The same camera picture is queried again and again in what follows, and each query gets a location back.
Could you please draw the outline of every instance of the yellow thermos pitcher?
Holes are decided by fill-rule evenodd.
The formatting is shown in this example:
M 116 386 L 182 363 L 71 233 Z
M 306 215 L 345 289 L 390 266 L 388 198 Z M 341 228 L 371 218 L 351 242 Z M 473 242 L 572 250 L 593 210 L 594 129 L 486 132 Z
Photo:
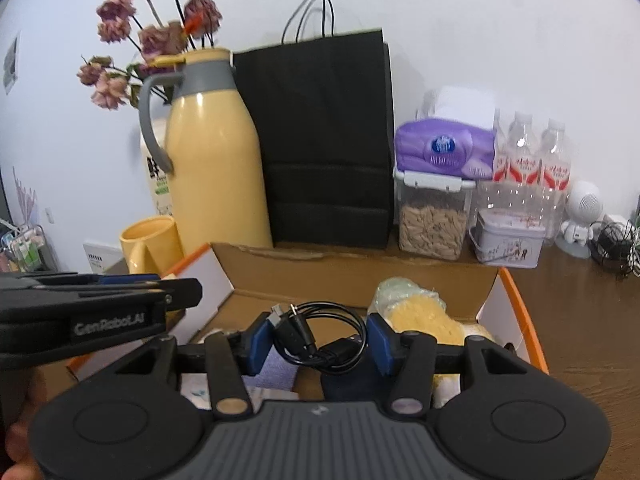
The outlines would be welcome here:
M 272 247 L 260 143 L 236 89 L 224 48 L 158 56 L 150 64 L 176 72 L 147 77 L 140 127 L 156 164 L 169 177 L 173 215 L 185 254 L 208 242 Z M 153 134 L 154 86 L 174 86 L 164 148 Z

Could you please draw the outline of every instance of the box flap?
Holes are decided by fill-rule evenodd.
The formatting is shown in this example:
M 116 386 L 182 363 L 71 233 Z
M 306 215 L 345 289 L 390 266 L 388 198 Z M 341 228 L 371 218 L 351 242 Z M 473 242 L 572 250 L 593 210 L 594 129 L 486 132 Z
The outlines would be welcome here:
M 447 313 L 460 320 L 476 318 L 497 275 L 495 267 L 424 258 L 256 250 L 228 244 L 215 244 L 214 251 L 235 296 L 266 303 L 325 300 L 367 308 L 380 282 L 400 276 L 436 290 L 447 303 Z

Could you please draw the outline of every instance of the cardboard box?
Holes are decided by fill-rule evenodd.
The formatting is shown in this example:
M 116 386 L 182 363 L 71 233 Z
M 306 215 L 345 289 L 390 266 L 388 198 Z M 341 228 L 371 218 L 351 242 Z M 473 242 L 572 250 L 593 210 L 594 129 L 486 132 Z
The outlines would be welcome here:
M 521 358 L 548 371 L 533 323 L 507 269 L 383 253 L 255 250 L 215 244 L 202 246 L 170 272 L 179 278 L 199 277 L 204 294 L 196 309 L 203 306 L 201 312 L 218 311 L 193 340 L 214 328 L 244 330 L 276 303 L 335 301 L 358 308 L 364 315 L 378 284 L 400 276 L 436 290 L 451 317 L 479 321 L 498 343 L 511 342 Z M 174 330 L 188 319 L 185 316 Z M 318 346 L 353 333 L 333 320 L 313 320 L 311 324 Z M 83 375 L 73 363 L 70 368 Z M 319 374 L 301 369 L 294 390 L 302 399 L 321 399 Z

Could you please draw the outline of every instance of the white plastic box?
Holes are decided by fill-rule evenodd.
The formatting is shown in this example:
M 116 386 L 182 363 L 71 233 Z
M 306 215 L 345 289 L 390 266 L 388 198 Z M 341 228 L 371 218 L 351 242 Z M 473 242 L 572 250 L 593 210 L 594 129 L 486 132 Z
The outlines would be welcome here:
M 484 208 L 471 239 L 481 263 L 533 269 L 538 265 L 546 227 L 532 215 L 507 209 Z
M 443 260 L 462 252 L 476 183 L 455 176 L 394 171 L 399 193 L 399 245 Z

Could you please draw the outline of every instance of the mug handle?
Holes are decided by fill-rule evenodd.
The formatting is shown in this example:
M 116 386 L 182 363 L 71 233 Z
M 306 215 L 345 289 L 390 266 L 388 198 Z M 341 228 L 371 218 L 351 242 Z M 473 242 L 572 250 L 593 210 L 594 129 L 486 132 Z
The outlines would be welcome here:
M 140 102 L 138 103 L 138 113 L 140 115 L 140 129 L 145 144 L 149 149 L 149 153 L 153 160 L 167 174 L 174 172 L 174 165 L 167 155 L 167 152 L 158 144 L 154 129 L 151 125 L 151 89 L 160 85 L 175 85 L 181 83 L 184 78 L 182 72 L 173 72 L 168 74 L 153 74 L 145 79 L 140 90 Z
M 137 241 L 127 258 L 130 274 L 157 274 L 155 265 L 151 262 L 149 249 L 142 241 Z

